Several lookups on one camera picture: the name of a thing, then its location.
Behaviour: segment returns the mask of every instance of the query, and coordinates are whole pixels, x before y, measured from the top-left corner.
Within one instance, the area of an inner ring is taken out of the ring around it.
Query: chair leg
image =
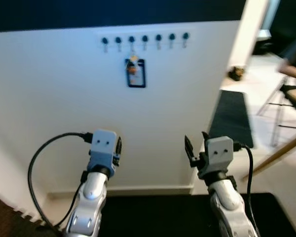
[[[270,102],[270,100],[273,98],[273,96],[275,95],[275,93],[277,91],[279,91],[279,89],[286,83],[288,77],[284,77],[282,79],[282,81],[278,84],[278,86],[274,89],[274,91],[270,94],[270,96],[267,98],[267,100],[265,101],[265,103],[261,106],[261,108],[259,109],[259,111],[257,112],[257,116],[261,115],[262,116],[262,112],[264,112],[264,108],[268,105],[268,103]]]
[[[276,147],[277,142],[278,142],[278,137],[279,137],[279,129],[281,128],[279,125],[282,123],[282,107],[283,107],[283,99],[285,95],[281,95],[280,102],[277,107],[277,112],[276,112],[276,118],[275,118],[275,123],[274,123],[274,128],[273,128],[273,134],[272,134],[272,139],[271,139],[271,146]]]

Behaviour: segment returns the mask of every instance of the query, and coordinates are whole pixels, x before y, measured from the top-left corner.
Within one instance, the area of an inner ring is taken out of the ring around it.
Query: white floor
[[[274,55],[253,56],[242,81],[225,79],[223,90],[241,91],[245,93],[247,109],[250,117],[255,148],[253,149],[255,164],[258,164],[274,150],[270,146],[276,107],[270,106],[265,114],[256,116],[257,111],[278,85],[283,75],[276,72],[280,59]],[[296,111],[285,107],[284,121],[296,125]],[[279,146],[289,141],[296,134],[296,129],[282,128]],[[234,154],[234,161],[229,173],[234,175],[239,191],[246,192],[247,183],[240,178],[248,172],[248,157],[245,151]],[[282,204],[292,224],[296,228],[296,149],[280,162],[271,166],[253,178],[253,192],[273,193]],[[206,194],[203,181],[197,180],[193,194]]]

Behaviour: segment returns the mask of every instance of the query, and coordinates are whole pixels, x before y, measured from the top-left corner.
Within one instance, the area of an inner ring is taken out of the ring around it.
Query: person's arm
[[[286,58],[280,64],[278,72],[296,78],[296,67],[292,66]]]

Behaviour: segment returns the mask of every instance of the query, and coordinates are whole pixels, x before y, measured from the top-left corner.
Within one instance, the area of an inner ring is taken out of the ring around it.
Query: black cable
[[[60,222],[58,222],[58,223],[55,225],[56,228],[59,227],[59,226],[64,222],[64,220],[69,216],[69,214],[71,213],[71,211],[72,211],[72,209],[73,209],[73,207],[74,207],[75,200],[76,200],[76,198],[77,198],[77,196],[78,196],[78,193],[79,193],[79,190],[80,190],[82,184],[83,184],[83,183],[81,183],[81,184],[79,185],[79,187],[77,188],[77,190],[76,190],[76,192],[75,192],[75,194],[74,194],[74,198],[73,198],[73,200],[72,200],[72,202],[71,202],[71,204],[70,204],[69,210],[67,211],[66,215],[64,216],[63,219],[61,219]]]
[[[51,228],[51,230],[54,232],[54,234],[56,236],[62,236],[61,232],[57,229],[57,227],[53,226],[53,224],[48,220],[48,218],[45,216],[44,212],[42,211],[41,207],[39,206],[39,203],[36,199],[34,190],[33,190],[33,185],[32,185],[32,170],[33,170],[33,166],[34,166],[34,162],[36,160],[36,158],[38,157],[39,153],[45,148],[47,147],[50,143],[52,143],[53,141],[60,139],[62,137],[66,137],[66,136],[78,136],[81,138],[84,138],[84,134],[83,133],[77,133],[77,132],[68,132],[68,133],[64,133],[61,135],[58,135],[56,137],[53,137],[51,139],[49,139],[47,142],[45,142],[34,154],[34,156],[31,159],[30,165],[29,165],[29,169],[28,169],[28,185],[29,185],[29,190],[30,190],[30,195],[31,198],[33,200],[33,203],[37,209],[37,211],[39,212],[42,220],[44,222],[46,222],[46,224]]]
[[[248,185],[247,185],[247,197],[248,197],[248,211],[250,215],[250,219],[252,222],[253,227],[255,228],[257,235],[260,237],[260,232],[258,230],[255,218],[253,216],[252,206],[251,206],[251,183],[252,183],[252,176],[253,176],[253,155],[251,153],[250,148],[246,144],[241,144],[241,147],[245,148],[249,155],[249,176],[248,176]]]

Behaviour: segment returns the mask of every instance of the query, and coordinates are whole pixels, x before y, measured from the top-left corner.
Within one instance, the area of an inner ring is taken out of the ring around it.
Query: row of hooks
[[[183,48],[186,48],[186,42],[189,38],[189,33],[185,32],[184,34],[182,34],[182,40],[183,40]],[[173,47],[173,43],[176,39],[176,35],[174,33],[171,33],[168,36],[168,40],[169,40],[169,45],[170,48]],[[142,36],[141,38],[142,42],[143,42],[143,50],[145,51],[147,49],[147,42],[149,41],[149,37],[147,35]],[[128,42],[130,44],[131,50],[134,51],[134,42],[136,41],[134,36],[130,36],[128,38]],[[155,41],[156,41],[156,45],[157,45],[157,49],[160,50],[161,49],[161,41],[162,41],[162,35],[156,35],[155,37]],[[101,39],[101,42],[104,45],[104,52],[108,51],[108,44],[109,44],[109,40],[106,37],[103,37]],[[118,48],[118,52],[121,51],[121,44],[122,44],[122,38],[121,37],[116,37],[115,38],[115,43],[117,44],[117,48]]]

